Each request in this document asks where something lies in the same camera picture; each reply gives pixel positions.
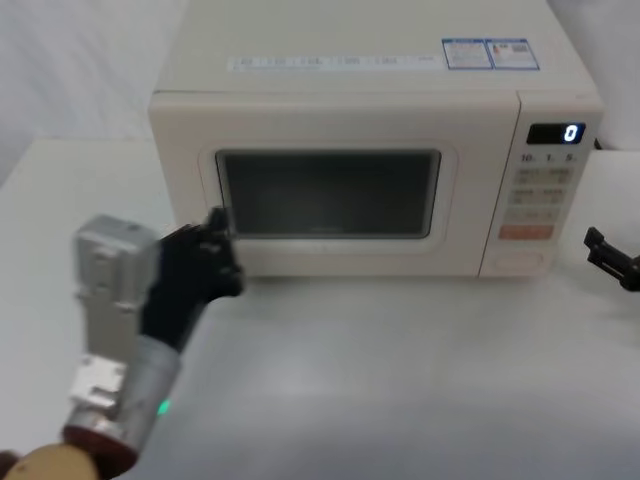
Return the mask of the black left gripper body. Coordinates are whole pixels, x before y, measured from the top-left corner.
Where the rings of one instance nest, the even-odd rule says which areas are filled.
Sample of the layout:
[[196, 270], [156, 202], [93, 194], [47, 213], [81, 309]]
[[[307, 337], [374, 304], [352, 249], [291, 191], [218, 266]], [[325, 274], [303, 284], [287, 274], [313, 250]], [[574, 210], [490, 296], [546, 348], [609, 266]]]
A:
[[175, 351], [189, 341], [215, 286], [225, 234], [186, 225], [160, 240], [158, 272], [148, 292], [140, 333]]

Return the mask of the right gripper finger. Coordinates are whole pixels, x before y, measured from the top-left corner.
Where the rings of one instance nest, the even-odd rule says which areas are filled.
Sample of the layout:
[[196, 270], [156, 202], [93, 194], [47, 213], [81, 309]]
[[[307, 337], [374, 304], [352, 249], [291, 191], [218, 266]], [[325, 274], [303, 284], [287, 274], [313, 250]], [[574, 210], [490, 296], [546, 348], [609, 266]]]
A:
[[604, 235], [595, 227], [589, 227], [584, 237], [584, 245], [588, 248], [587, 261], [616, 279], [624, 288], [624, 272], [633, 259], [616, 247], [609, 244]]

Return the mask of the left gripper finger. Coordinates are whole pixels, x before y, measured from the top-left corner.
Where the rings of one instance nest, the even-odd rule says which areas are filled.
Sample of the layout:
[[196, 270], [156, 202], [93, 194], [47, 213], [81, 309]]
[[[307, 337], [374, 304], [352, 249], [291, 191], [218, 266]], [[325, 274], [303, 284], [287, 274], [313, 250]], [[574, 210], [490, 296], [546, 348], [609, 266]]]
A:
[[242, 267], [237, 263], [232, 247], [224, 246], [213, 261], [214, 279], [209, 288], [210, 299], [234, 298], [240, 296], [245, 288]]
[[212, 208], [198, 227], [199, 246], [212, 252], [231, 251], [233, 235], [227, 210], [222, 206]]

